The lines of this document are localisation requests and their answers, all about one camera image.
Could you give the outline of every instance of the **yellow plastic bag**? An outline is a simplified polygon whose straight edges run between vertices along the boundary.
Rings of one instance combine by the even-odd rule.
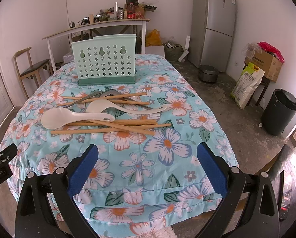
[[[154,29],[146,36],[146,47],[148,46],[162,46],[160,39],[160,32]]]

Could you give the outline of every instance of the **chair backrest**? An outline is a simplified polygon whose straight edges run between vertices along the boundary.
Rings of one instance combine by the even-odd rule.
[[[30,49],[31,48],[32,47],[28,47],[28,48],[25,48],[23,50],[20,50],[20,51],[16,52],[15,55],[13,56],[13,59],[15,61],[15,69],[16,69],[17,74],[18,74],[19,77],[20,77],[20,73],[19,73],[19,68],[18,68],[18,64],[17,64],[17,57],[19,57],[23,53],[27,52],[29,64],[30,64],[30,66],[32,66],[32,61],[31,61],[31,56],[30,56]]]

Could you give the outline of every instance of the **refrigerator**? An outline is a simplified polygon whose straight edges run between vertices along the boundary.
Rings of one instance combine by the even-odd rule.
[[[230,55],[236,0],[193,0],[188,60],[224,72]]]

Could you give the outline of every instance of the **wall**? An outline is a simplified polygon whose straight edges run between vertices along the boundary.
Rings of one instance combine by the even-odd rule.
[[[49,58],[47,42],[43,37],[68,28],[66,0],[2,0],[0,3],[0,69],[14,106],[22,106],[27,100],[17,78],[13,55],[32,47],[32,62]],[[55,61],[70,49],[67,37],[51,42]],[[28,68],[26,54],[19,57],[19,71]],[[40,71],[42,81],[49,74]],[[24,79],[29,96],[37,89],[33,79]]]
[[[125,0],[68,0],[69,18],[79,21],[99,9]],[[157,0],[157,10],[147,12],[151,21],[148,29],[158,29],[162,37],[173,36],[184,45],[190,34],[192,0]],[[265,94],[265,106],[276,88],[283,88],[296,96],[296,7],[291,0],[237,0],[237,20],[227,74],[237,80],[243,69],[242,48],[251,42],[266,41],[277,47],[285,64],[276,83],[270,84]],[[283,132],[287,137],[295,127],[296,115]]]

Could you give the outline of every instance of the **red bottle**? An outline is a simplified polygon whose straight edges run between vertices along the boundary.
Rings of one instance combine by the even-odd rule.
[[[136,12],[135,12],[135,6],[134,3],[130,3],[127,6],[127,19],[135,19],[136,18]]]

